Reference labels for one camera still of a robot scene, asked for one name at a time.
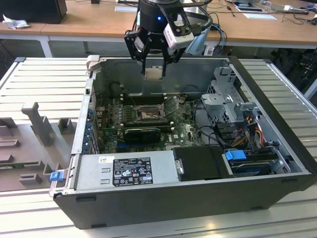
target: paper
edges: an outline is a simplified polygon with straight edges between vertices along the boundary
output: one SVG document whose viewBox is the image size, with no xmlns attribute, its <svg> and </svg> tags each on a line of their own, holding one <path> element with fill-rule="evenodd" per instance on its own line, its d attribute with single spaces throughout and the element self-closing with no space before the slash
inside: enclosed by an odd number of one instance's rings
<svg viewBox="0 0 317 238">
<path fill-rule="evenodd" d="M 266 14 L 244 13 L 243 15 L 248 19 L 277 20 L 274 16 Z"/>
<path fill-rule="evenodd" d="M 13 20 L 7 18 L 5 15 L 3 15 L 2 23 L 13 30 L 15 30 L 16 28 L 24 28 L 30 26 L 25 20 Z"/>
<path fill-rule="evenodd" d="M 116 6 L 114 11 L 124 11 L 124 12 L 137 12 L 137 7 L 129 7 L 129 6 Z"/>
</svg>

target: motherboard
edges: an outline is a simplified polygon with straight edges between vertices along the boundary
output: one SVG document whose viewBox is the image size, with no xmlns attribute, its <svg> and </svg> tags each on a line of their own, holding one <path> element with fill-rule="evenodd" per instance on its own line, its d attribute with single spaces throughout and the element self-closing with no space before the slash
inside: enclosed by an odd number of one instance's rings
<svg viewBox="0 0 317 238">
<path fill-rule="evenodd" d="M 101 153 L 171 150 L 202 145 L 193 101 L 181 96 L 121 97 L 97 108 Z"/>
</svg>

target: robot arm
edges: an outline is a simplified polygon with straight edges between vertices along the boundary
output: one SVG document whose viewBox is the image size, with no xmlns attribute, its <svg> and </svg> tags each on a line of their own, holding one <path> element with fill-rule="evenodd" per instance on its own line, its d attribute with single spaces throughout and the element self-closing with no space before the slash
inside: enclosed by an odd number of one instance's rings
<svg viewBox="0 0 317 238">
<path fill-rule="evenodd" d="M 201 7 L 209 2 L 211 0 L 193 3 L 181 3 L 180 0 L 139 1 L 140 26 L 135 31 L 126 31 L 124 40 L 131 58 L 142 63 L 142 74 L 145 74 L 148 54 L 163 54 L 162 76 L 165 76 L 168 64 L 179 61 L 194 37 L 212 23 L 209 20 L 204 26 L 191 25 L 184 7 Z"/>
</svg>

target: black plastic cover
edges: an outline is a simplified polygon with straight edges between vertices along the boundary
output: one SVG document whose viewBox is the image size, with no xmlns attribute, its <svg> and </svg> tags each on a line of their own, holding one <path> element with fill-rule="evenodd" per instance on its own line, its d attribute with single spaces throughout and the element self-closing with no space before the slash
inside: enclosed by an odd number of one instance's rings
<svg viewBox="0 0 317 238">
<path fill-rule="evenodd" d="M 221 149 L 216 146 L 173 148 L 175 160 L 179 160 L 184 174 L 180 181 L 225 179 L 229 177 Z"/>
</svg>

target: yellow wire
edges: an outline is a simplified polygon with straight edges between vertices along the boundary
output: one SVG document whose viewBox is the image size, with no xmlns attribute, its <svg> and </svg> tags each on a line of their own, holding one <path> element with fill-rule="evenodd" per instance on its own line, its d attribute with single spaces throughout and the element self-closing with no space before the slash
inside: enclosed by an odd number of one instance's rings
<svg viewBox="0 0 317 238">
<path fill-rule="evenodd" d="M 260 136 L 260 144 L 262 144 L 262 132 L 260 132 L 259 130 L 256 130 L 256 132 L 259 134 L 259 136 Z"/>
<path fill-rule="evenodd" d="M 238 146 L 240 145 L 241 143 L 243 143 L 245 140 L 247 139 L 247 137 L 243 137 L 241 140 L 239 140 L 237 143 L 235 143 L 232 147 L 235 147 L 235 146 Z"/>
</svg>

